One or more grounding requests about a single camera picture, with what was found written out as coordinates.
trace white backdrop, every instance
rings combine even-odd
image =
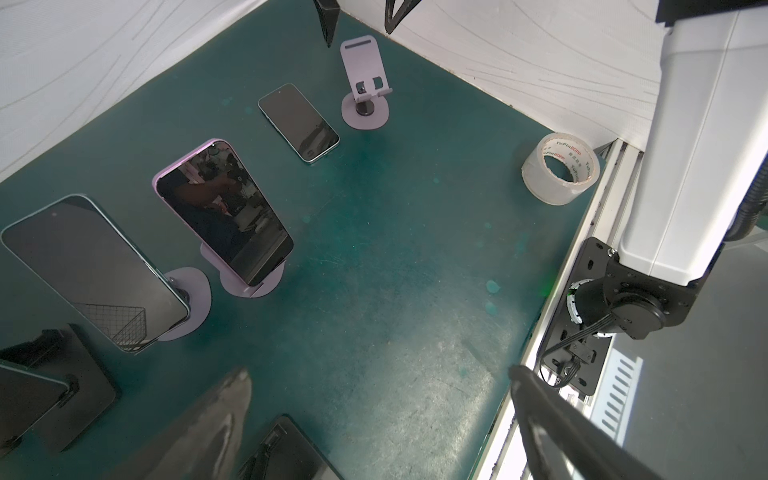
[[[0,181],[266,0],[0,0]]]
[[[384,0],[339,3],[384,31]],[[665,32],[653,20],[657,4],[422,0],[392,39],[552,130],[593,147],[621,137],[644,150]]]
[[[0,0],[0,181],[265,1]],[[383,31],[384,0],[339,3]],[[423,0],[392,39],[553,130],[642,149],[656,5]]]

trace phone stand base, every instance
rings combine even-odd
[[[195,331],[203,324],[210,312],[210,283],[201,270],[185,266],[165,274],[171,286],[189,295],[190,315],[179,325],[160,335],[161,342],[175,340]]]
[[[283,271],[286,267],[286,263],[282,262],[275,268],[275,270],[272,270],[261,283],[256,286],[250,286],[232,272],[222,259],[219,258],[219,256],[205,243],[200,245],[200,254],[205,260],[208,260],[211,265],[219,270],[221,286],[223,286],[230,295],[242,296],[243,298],[259,298],[260,296],[265,296],[272,290],[275,290],[277,284],[280,283],[280,279],[283,278]]]
[[[346,124],[356,130],[375,130],[389,120],[389,103],[386,98],[371,97],[368,101],[373,103],[373,113],[364,116],[358,113],[355,95],[352,92],[341,100],[341,116]]]

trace phone stand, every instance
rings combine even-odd
[[[341,102],[341,116],[352,128],[375,130],[389,118],[384,95],[392,93],[384,73],[379,45],[371,35],[342,42],[341,59],[352,92]]]
[[[182,323],[160,335],[161,342],[175,340],[195,331],[203,324],[210,312],[210,283],[201,270],[184,266],[165,274],[171,286],[186,294],[190,315]]]
[[[229,294],[242,296],[243,298],[259,298],[260,296],[265,296],[272,290],[275,290],[277,284],[280,283],[280,279],[283,278],[283,270],[285,270],[286,267],[286,263],[283,261],[275,268],[275,270],[272,270],[261,283],[256,286],[251,286],[243,282],[243,279],[230,270],[228,265],[226,265],[205,243],[200,245],[200,254],[205,260],[208,260],[211,265],[219,270],[221,286],[223,286]]]

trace clear packing tape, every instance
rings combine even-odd
[[[547,167],[544,157],[562,162],[573,181],[563,180]],[[565,205],[591,187],[600,177],[600,162],[591,148],[569,134],[549,134],[525,159],[523,181],[532,194],[550,205]]]

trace green tabletop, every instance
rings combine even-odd
[[[0,226],[88,194],[161,270],[195,266],[213,290],[199,330],[134,356],[0,251],[0,346],[82,324],[121,391],[66,452],[27,435],[0,477],[102,475],[236,366],[254,384],[243,459],[288,413],[347,480],[470,474],[591,192],[536,200],[520,167],[549,130],[376,33],[389,122],[348,127],[339,43],[369,33],[342,15],[327,48],[312,2],[267,2],[0,184]],[[257,107],[287,82],[341,137],[311,166]],[[264,298],[224,292],[151,188],[212,137],[234,146],[296,242]]]

